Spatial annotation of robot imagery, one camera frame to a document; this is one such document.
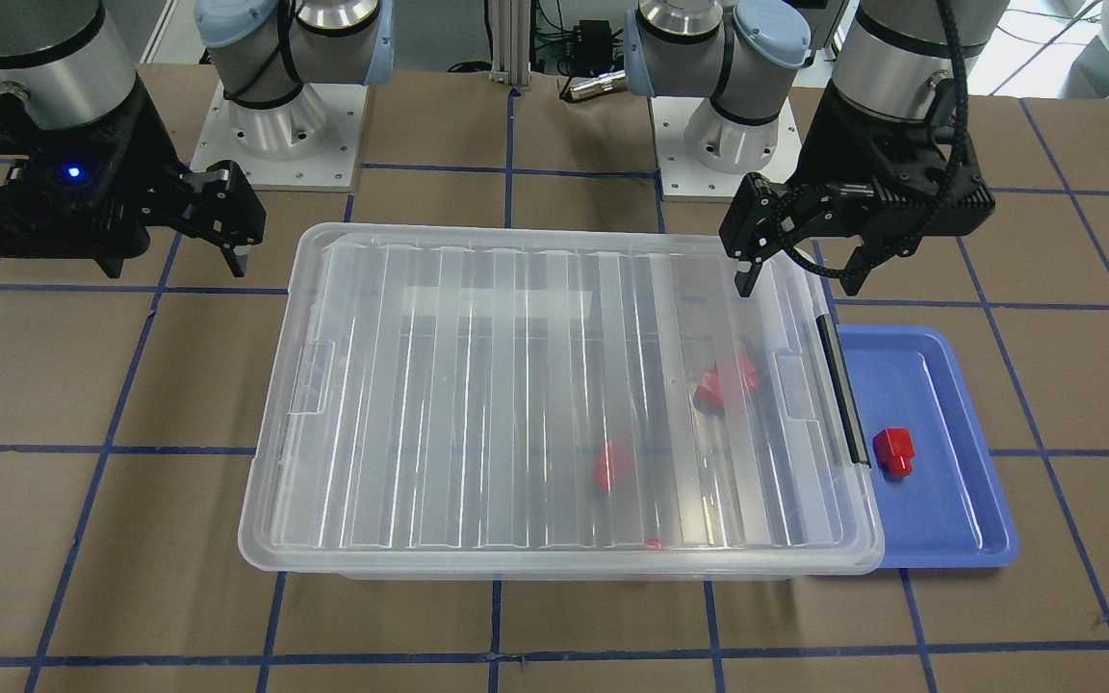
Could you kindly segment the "clear plastic box lid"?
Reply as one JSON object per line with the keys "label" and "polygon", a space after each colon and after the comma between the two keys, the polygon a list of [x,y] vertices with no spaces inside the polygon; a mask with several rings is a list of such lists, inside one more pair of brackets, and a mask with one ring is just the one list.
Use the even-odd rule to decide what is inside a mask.
{"label": "clear plastic box lid", "polygon": [[[322,223],[301,237],[238,531],[256,569],[676,565],[862,575],[885,552],[784,256],[740,297],[685,234]],[[757,397],[692,402],[747,350]],[[594,485],[606,440],[634,477]],[[664,550],[643,550],[657,538]]]}

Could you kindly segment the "red block in box upper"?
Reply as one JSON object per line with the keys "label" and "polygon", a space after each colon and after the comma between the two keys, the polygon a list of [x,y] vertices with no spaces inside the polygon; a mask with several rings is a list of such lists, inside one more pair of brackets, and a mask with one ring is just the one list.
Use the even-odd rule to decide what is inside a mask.
{"label": "red block in box upper", "polygon": [[739,349],[728,360],[714,361],[701,373],[692,402],[700,411],[725,412],[736,407],[735,400],[747,402],[761,390],[756,364],[745,349]]}

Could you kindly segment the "red block in box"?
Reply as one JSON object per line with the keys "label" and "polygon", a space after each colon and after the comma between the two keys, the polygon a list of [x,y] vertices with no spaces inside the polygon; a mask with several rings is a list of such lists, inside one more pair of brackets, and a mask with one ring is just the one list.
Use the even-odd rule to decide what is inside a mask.
{"label": "red block in box", "polygon": [[739,349],[728,360],[714,361],[701,373],[692,402],[700,411],[725,412],[736,407],[735,400],[747,402],[761,390],[756,364],[745,349]]}
{"label": "red block in box", "polygon": [[632,444],[606,440],[597,460],[594,485],[603,492],[621,491],[634,477]]}

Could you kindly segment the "red block in tray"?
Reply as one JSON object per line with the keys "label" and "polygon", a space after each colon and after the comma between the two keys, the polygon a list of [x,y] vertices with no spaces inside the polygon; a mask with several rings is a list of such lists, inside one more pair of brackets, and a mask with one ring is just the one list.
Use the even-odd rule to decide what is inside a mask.
{"label": "red block in tray", "polygon": [[907,428],[884,428],[872,439],[881,469],[893,478],[903,479],[913,472],[916,447]]}

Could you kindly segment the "red block in box lower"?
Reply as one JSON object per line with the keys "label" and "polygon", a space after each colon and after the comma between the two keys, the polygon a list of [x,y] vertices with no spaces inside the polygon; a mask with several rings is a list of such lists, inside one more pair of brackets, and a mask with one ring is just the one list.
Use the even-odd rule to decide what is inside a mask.
{"label": "red block in box lower", "polygon": [[632,444],[606,440],[597,460],[594,485],[603,492],[621,491],[634,477]]}

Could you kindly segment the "blue plastic tray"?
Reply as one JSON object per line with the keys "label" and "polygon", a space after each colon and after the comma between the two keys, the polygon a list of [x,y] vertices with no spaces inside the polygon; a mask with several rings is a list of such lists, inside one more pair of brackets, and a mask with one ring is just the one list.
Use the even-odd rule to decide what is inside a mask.
{"label": "blue plastic tray", "polygon": [[841,325],[849,383],[868,440],[903,428],[912,472],[877,465],[885,532],[881,569],[1003,569],[1019,539],[952,345],[915,325]]}

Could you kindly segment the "clear plastic storage box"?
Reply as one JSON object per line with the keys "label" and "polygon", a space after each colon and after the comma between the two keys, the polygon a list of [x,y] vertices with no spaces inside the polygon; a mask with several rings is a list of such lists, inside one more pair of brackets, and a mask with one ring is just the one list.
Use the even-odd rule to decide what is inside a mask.
{"label": "clear plastic storage box", "polygon": [[470,571],[399,569],[386,571],[335,570],[330,575],[353,580],[540,580],[540,582],[655,582],[655,580],[788,580],[796,572],[773,570],[703,569],[703,567],[643,565],[620,569],[481,569]]}

